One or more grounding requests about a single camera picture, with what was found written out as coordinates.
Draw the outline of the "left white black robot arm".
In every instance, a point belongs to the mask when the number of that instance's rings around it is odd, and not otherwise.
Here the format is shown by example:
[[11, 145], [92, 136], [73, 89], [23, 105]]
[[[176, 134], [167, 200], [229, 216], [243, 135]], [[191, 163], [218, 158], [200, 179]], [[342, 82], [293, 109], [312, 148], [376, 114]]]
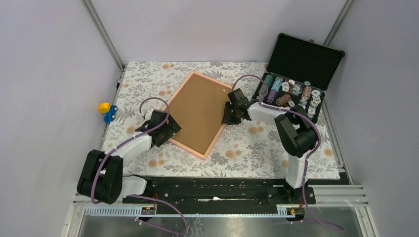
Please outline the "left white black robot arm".
[[173, 116], [162, 110], [153, 110], [143, 125], [130, 138], [109, 151], [91, 150], [77, 184], [77, 193], [89, 197], [92, 203], [113, 204], [122, 195], [123, 187], [134, 189], [134, 196], [142, 203], [153, 198], [153, 190], [146, 181], [123, 178], [123, 167], [152, 147], [160, 147], [181, 131]]

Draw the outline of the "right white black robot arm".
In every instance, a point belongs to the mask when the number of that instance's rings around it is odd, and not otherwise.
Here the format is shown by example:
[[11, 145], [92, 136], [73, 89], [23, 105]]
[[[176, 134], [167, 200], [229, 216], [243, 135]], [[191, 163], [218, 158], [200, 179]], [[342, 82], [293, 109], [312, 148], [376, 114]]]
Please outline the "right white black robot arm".
[[257, 120], [275, 125], [281, 144], [289, 154], [289, 167], [283, 190], [284, 199], [296, 203], [303, 197], [302, 186], [307, 181], [308, 159], [320, 146], [321, 135], [309, 118], [305, 109], [299, 105], [291, 108], [277, 107], [248, 100], [240, 89], [228, 93], [225, 103], [223, 124], [240, 124], [242, 120]]

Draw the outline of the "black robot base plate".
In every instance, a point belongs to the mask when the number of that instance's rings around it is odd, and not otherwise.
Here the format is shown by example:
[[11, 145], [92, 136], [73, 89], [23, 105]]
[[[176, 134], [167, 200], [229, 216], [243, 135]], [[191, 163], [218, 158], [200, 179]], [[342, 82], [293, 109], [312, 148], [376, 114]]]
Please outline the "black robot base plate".
[[158, 214], [175, 214], [165, 204], [151, 201], [158, 198], [175, 206], [182, 214], [273, 214], [277, 205], [300, 206], [302, 195], [308, 204], [316, 204], [315, 185], [336, 187], [348, 185], [343, 174], [338, 180], [312, 179], [305, 192], [292, 189], [285, 179], [238, 179], [198, 177], [146, 176], [146, 199], [128, 194], [117, 199], [124, 204], [156, 205]]

